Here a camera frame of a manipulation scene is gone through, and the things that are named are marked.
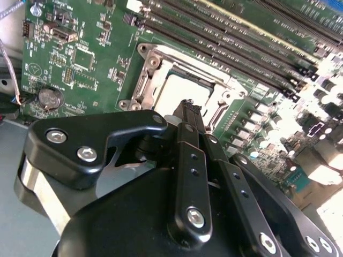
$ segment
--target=black connector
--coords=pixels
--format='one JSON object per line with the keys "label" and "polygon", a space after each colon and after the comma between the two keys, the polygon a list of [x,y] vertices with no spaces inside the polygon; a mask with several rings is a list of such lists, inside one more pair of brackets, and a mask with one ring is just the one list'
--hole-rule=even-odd
{"label": "black connector", "polygon": [[34,23],[28,20],[23,21],[23,32],[21,34],[23,37],[32,39],[34,36]]}

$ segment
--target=mounting hole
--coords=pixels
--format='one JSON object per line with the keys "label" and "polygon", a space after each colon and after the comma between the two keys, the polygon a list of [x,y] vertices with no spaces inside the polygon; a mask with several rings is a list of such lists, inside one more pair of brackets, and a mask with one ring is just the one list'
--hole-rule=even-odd
{"label": "mounting hole", "polygon": [[156,121],[157,123],[160,123],[160,124],[163,123],[163,120],[162,120],[162,118],[160,116],[154,115],[152,117],[153,117],[154,121]]}
{"label": "mounting hole", "polygon": [[191,154],[191,157],[193,160],[197,161],[198,160],[198,156],[196,156],[195,154]]}
{"label": "mounting hole", "polygon": [[238,159],[240,159],[240,161],[243,163],[243,164],[248,164],[248,162],[246,161],[246,159],[242,156],[238,157]]}
{"label": "mounting hole", "polygon": [[191,172],[194,176],[199,177],[200,173],[196,169],[191,169]]}
{"label": "mounting hole", "polygon": [[193,132],[193,131],[194,131],[193,128],[192,128],[192,126],[189,125],[189,124],[186,124],[185,127],[186,127],[186,129],[187,129],[188,131],[190,131],[190,132]]}
{"label": "mounting hole", "polygon": [[141,47],[140,47],[140,51],[141,51],[141,52],[146,52],[146,46],[141,46]]}
{"label": "mounting hole", "polygon": [[245,197],[245,198],[249,198],[249,195],[246,191],[242,190],[241,194]]}
{"label": "mounting hole", "polygon": [[240,175],[238,175],[237,173],[234,173],[234,177],[235,177],[236,179],[241,179]]}
{"label": "mounting hole", "polygon": [[126,107],[128,106],[125,102],[121,102],[119,105],[120,105],[120,107],[122,107],[122,108],[126,108]]}

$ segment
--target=screw hole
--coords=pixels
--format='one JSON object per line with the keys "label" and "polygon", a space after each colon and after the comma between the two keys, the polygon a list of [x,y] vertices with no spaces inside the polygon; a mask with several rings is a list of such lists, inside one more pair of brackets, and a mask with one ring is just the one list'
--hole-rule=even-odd
{"label": "screw hole", "polygon": [[186,129],[187,129],[188,131],[190,131],[190,132],[193,132],[193,131],[194,131],[193,128],[192,128],[192,126],[189,125],[189,124],[186,124],[185,127],[186,127]]}
{"label": "screw hole", "polygon": [[153,119],[154,119],[154,121],[156,121],[157,123],[160,123],[160,124],[163,123],[163,120],[162,120],[162,118],[161,118],[160,116],[154,115],[154,116],[153,116]]}
{"label": "screw hole", "polygon": [[269,246],[269,247],[273,247],[272,242],[270,242],[269,240],[266,241],[266,244],[267,244],[267,246]]}
{"label": "screw hole", "polygon": [[197,161],[198,160],[198,156],[196,156],[195,154],[191,154],[191,157],[193,160]]}
{"label": "screw hole", "polygon": [[127,104],[125,102],[121,102],[119,105],[123,108],[125,108],[127,106]]}
{"label": "screw hole", "polygon": [[237,173],[234,173],[234,177],[235,177],[236,179],[241,179],[240,175],[238,175]]}
{"label": "screw hole", "polygon": [[191,169],[191,172],[194,176],[199,177],[200,173],[196,169]]}
{"label": "screw hole", "polygon": [[146,51],[146,46],[141,46],[141,47],[140,47],[140,51],[141,51],[141,52],[145,52],[145,51]]}
{"label": "screw hole", "polygon": [[241,194],[245,197],[245,198],[249,198],[249,195],[246,191],[242,190]]}

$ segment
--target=silver screw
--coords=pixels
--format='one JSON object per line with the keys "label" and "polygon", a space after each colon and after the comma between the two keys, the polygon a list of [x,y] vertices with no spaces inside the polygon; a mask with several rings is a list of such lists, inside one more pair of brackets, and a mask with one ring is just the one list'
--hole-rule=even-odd
{"label": "silver screw", "polygon": [[149,59],[149,63],[151,67],[157,68],[160,65],[160,60],[157,57],[153,56]]}
{"label": "silver screw", "polygon": [[127,105],[125,102],[123,102],[123,101],[120,102],[119,105],[120,105],[120,107],[122,107],[122,108],[126,108],[126,107],[128,106],[128,105]]}
{"label": "silver screw", "polygon": [[209,136],[208,137],[212,143],[218,143],[218,140],[214,136]]}
{"label": "silver screw", "polygon": [[94,162],[97,158],[96,151],[87,146],[78,149],[77,156],[85,162]]}
{"label": "silver screw", "polygon": [[319,238],[319,242],[322,244],[322,246],[323,246],[329,253],[332,253],[332,248],[331,248],[331,246],[328,244],[328,242],[327,242],[324,238],[320,237],[320,238]]}
{"label": "silver screw", "polygon": [[42,9],[39,7],[38,4],[34,4],[30,8],[30,13],[35,17],[41,17],[42,16]]}
{"label": "silver screw", "polygon": [[205,225],[205,219],[197,209],[189,209],[187,212],[187,218],[196,228],[202,228]]}
{"label": "silver screw", "polygon": [[193,132],[193,131],[194,131],[193,128],[192,128],[192,126],[189,125],[189,124],[186,124],[185,127],[186,127],[186,129],[187,129],[188,131],[190,131],[190,132]]}
{"label": "silver screw", "polygon": [[132,105],[131,109],[134,110],[134,111],[138,111],[138,110],[141,109],[141,106],[140,106],[140,104],[135,103],[135,104]]}
{"label": "silver screw", "polygon": [[59,130],[51,130],[47,133],[47,139],[53,143],[64,143],[66,142],[66,134]]}
{"label": "silver screw", "polygon": [[240,156],[238,159],[240,159],[240,161],[241,161],[243,164],[248,164],[248,162],[246,161],[246,159],[243,158],[242,156]]}
{"label": "silver screw", "polygon": [[160,124],[163,123],[162,118],[161,118],[160,116],[158,116],[158,115],[154,115],[154,116],[152,116],[152,118],[153,118],[154,121],[156,121],[157,123],[160,123]]}
{"label": "silver screw", "polygon": [[277,247],[275,246],[275,243],[265,233],[259,234],[259,240],[261,244],[264,246],[264,248],[267,249],[268,252],[270,252],[271,254],[277,253]]}
{"label": "silver screw", "polygon": [[318,244],[316,243],[316,241],[314,241],[312,238],[310,237],[306,237],[306,241],[308,243],[308,245],[316,252],[319,253],[320,249]]}

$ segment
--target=capacitor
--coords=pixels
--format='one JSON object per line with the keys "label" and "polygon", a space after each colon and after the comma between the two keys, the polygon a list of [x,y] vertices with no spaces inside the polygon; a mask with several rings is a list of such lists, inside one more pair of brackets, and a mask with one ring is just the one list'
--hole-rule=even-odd
{"label": "capacitor", "polygon": [[264,137],[259,137],[256,139],[259,148],[266,148],[269,145],[269,142]]}
{"label": "capacitor", "polygon": [[315,97],[320,100],[320,102],[322,104],[328,104],[331,102],[331,98],[330,96],[325,93],[324,91],[321,91],[321,90],[317,90],[315,93],[314,93]]}
{"label": "capacitor", "polygon": [[257,158],[259,155],[258,149],[256,149],[255,147],[250,147],[248,149],[248,154],[251,158]]}
{"label": "capacitor", "polygon": [[243,148],[228,143],[226,151],[228,153],[230,153],[230,154],[242,153],[243,152]]}
{"label": "capacitor", "polygon": [[295,154],[295,150],[289,142],[284,142],[283,145],[288,153],[288,156],[293,156]]}
{"label": "capacitor", "polygon": [[237,129],[237,136],[244,139],[248,140],[251,136],[250,131],[243,129],[243,128],[238,128]]}
{"label": "capacitor", "polygon": [[233,135],[231,137],[231,143],[232,145],[237,147],[242,147],[245,144],[244,140],[240,137],[237,137],[236,135]]}
{"label": "capacitor", "polygon": [[48,22],[43,24],[43,30],[49,34],[51,34],[52,29],[56,27],[58,27],[58,23],[56,22]]}
{"label": "capacitor", "polygon": [[295,162],[292,161],[291,158],[286,158],[285,162],[286,162],[287,168],[290,171],[295,171],[296,170],[296,164],[295,164]]}
{"label": "capacitor", "polygon": [[284,120],[281,118],[281,116],[277,115],[273,118],[273,121],[275,122],[277,127],[282,127],[284,124]]}
{"label": "capacitor", "polygon": [[255,123],[260,123],[263,119],[263,116],[261,114],[258,114],[257,112],[251,111],[249,112],[249,118],[255,122]]}
{"label": "capacitor", "polygon": [[47,111],[57,109],[64,103],[63,94],[55,88],[43,88],[38,93],[39,104]]}
{"label": "capacitor", "polygon": [[41,17],[42,16],[42,9],[38,5],[38,2],[33,4],[30,8],[30,13],[35,17]]}
{"label": "capacitor", "polygon": [[324,88],[332,94],[340,94],[343,92],[342,86],[338,86],[329,80],[326,82],[326,85],[324,86]]}
{"label": "capacitor", "polygon": [[325,134],[322,134],[322,135],[319,136],[319,140],[323,140],[323,139],[325,139],[325,138],[326,138],[326,135],[325,135]]}
{"label": "capacitor", "polygon": [[322,127],[322,129],[320,130],[323,134],[330,134],[332,132],[332,128],[328,127],[328,126],[324,126]]}
{"label": "capacitor", "polygon": [[294,149],[295,151],[298,151],[298,150],[300,149],[300,147],[301,147],[300,141],[294,143],[292,147],[293,147],[293,149]]}
{"label": "capacitor", "polygon": [[258,103],[257,105],[255,105],[255,110],[257,110],[263,114],[268,114],[270,112],[271,108],[264,103]]}
{"label": "capacitor", "polygon": [[246,130],[249,130],[249,131],[256,130],[256,124],[253,123],[253,122],[250,122],[248,120],[243,120],[242,121],[242,127],[245,128]]}
{"label": "capacitor", "polygon": [[327,104],[323,110],[334,120],[343,120],[343,110],[334,103]]}
{"label": "capacitor", "polygon": [[264,130],[270,138],[276,138],[279,136],[279,131],[274,129],[271,125],[267,125],[267,127],[265,127]]}

